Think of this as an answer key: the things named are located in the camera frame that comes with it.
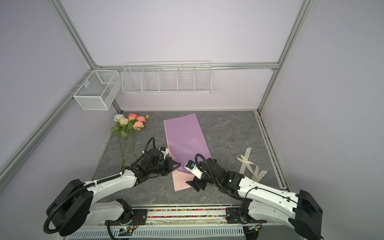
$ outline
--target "wire basket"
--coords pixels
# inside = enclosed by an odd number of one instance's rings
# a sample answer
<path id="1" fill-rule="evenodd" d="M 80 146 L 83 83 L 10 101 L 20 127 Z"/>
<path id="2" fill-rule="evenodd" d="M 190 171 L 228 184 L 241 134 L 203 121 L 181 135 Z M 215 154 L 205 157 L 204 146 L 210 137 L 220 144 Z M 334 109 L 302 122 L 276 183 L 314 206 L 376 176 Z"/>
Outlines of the wire basket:
<path id="1" fill-rule="evenodd" d="M 84 110 L 108 110 L 120 88 L 116 70 L 93 70 L 73 97 Z"/>
<path id="2" fill-rule="evenodd" d="M 122 91 L 140 93 L 210 93 L 210 62 L 124 63 Z"/>

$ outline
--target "pink wrapping paper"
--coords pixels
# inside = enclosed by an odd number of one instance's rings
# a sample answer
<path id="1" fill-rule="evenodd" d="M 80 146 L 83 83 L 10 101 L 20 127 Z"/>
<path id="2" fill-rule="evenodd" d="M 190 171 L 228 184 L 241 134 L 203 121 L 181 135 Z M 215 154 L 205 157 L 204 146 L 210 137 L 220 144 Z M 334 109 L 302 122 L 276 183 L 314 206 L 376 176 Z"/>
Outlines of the pink wrapping paper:
<path id="1" fill-rule="evenodd" d="M 194 161 L 197 153 L 210 158 L 211 153 L 195 113 L 164 120 L 164 127 L 168 148 L 172 152 L 170 155 L 181 163 L 181 166 L 172 172 L 175 191 L 179 191 L 190 187 L 185 181 L 191 181 L 194 177 L 184 168 L 188 160 Z"/>

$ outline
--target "table surface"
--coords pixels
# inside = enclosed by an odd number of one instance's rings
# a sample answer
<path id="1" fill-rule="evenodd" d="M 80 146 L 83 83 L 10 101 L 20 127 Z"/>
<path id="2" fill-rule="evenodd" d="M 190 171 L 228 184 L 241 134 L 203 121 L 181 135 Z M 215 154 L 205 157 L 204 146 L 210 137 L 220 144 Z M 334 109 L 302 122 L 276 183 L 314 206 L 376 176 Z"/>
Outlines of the table surface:
<path id="1" fill-rule="evenodd" d="M 139 116 L 149 114 L 151 118 L 148 124 L 137 134 L 135 138 L 136 156 L 141 156 L 145 144 L 150 137 L 155 137 L 157 147 L 167 147 L 163 120 L 178 118 L 191 113 L 196 113 L 201 129 L 203 130 L 208 149 L 214 159 L 226 170 L 239 171 L 241 162 L 236 158 L 237 154 L 245 154 L 248 147 L 252 147 L 249 160 L 268 173 L 260 181 L 261 184 L 279 189 L 271 160 L 269 158 L 264 140 L 262 138 L 255 113 L 253 111 L 159 111 L 136 112 Z M 133 162 L 133 155 L 129 155 L 126 165 Z M 105 152 L 96 168 L 93 179 L 101 179 L 120 172 L 121 157 L 117 135 L 113 134 L 109 140 Z M 244 175 L 252 174 L 246 169 Z M 116 199 L 124 199 L 129 204 L 240 204 L 221 192 L 212 185 L 207 185 L 204 191 L 196 192 L 188 188 L 175 192 L 172 174 L 165 177 L 149 179 L 144 183 L 123 189 L 111 194 L 100 202 L 110 202 Z"/>

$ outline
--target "robotic arm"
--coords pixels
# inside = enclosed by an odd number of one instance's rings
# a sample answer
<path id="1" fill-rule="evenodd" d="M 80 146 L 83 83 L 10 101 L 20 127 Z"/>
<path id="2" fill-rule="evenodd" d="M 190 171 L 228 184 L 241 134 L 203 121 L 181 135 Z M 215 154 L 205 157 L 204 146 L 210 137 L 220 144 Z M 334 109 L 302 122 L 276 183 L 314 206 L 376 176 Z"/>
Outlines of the robotic arm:
<path id="1" fill-rule="evenodd" d="M 153 149 L 148 150 L 152 140 Z M 96 202 L 119 190 L 141 184 L 148 180 L 151 174 L 168 175 L 180 165 L 168 156 L 166 148 L 156 149 L 155 138 L 152 137 L 143 155 L 122 172 L 100 180 L 81 182 L 76 179 L 68 183 L 47 209 L 48 217 L 43 230 L 45 233 L 59 232 L 61 236 L 67 236 L 82 225 L 94 222 L 107 220 L 108 223 L 108 220 L 112 220 L 121 225 L 129 224 L 134 216 L 132 208 L 123 199 L 109 203 Z M 51 221 L 56 229 L 49 229 Z"/>
<path id="2" fill-rule="evenodd" d="M 252 181 L 233 171 L 225 171 L 214 159 L 205 159 L 197 154 L 195 161 L 188 161 L 185 169 L 195 175 L 187 182 L 196 191 L 204 190 L 207 184 L 235 199 L 242 200 L 240 208 L 228 210 L 228 223 L 262 223 L 268 221 L 294 228 L 308 240 L 319 240 L 323 210 L 306 191 L 299 194 L 281 191 Z"/>

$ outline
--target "ribbon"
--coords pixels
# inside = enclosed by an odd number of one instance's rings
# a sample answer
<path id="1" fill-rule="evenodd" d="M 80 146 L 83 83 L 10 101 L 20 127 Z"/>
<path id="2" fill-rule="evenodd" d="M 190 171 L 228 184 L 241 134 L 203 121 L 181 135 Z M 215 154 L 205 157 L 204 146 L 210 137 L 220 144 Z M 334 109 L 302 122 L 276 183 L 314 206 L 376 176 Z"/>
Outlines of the ribbon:
<path id="1" fill-rule="evenodd" d="M 261 171 L 260 173 L 258 173 L 259 172 L 259 167 L 256 164 L 254 164 L 253 162 L 248 161 L 249 154 L 251 153 L 251 149 L 252 149 L 251 147 L 247 148 L 247 150 L 245 151 L 245 156 L 243 156 L 241 154 L 237 154 L 236 155 L 237 160 L 239 160 L 240 162 L 243 163 L 241 165 L 241 167 L 240 167 L 239 173 L 240 174 L 244 174 L 245 167 L 247 167 L 248 170 L 252 173 L 251 180 L 255 181 L 255 182 L 259 182 L 266 175 L 266 173 L 268 171 Z M 251 164 L 256 166 L 255 171 L 252 170 Z"/>

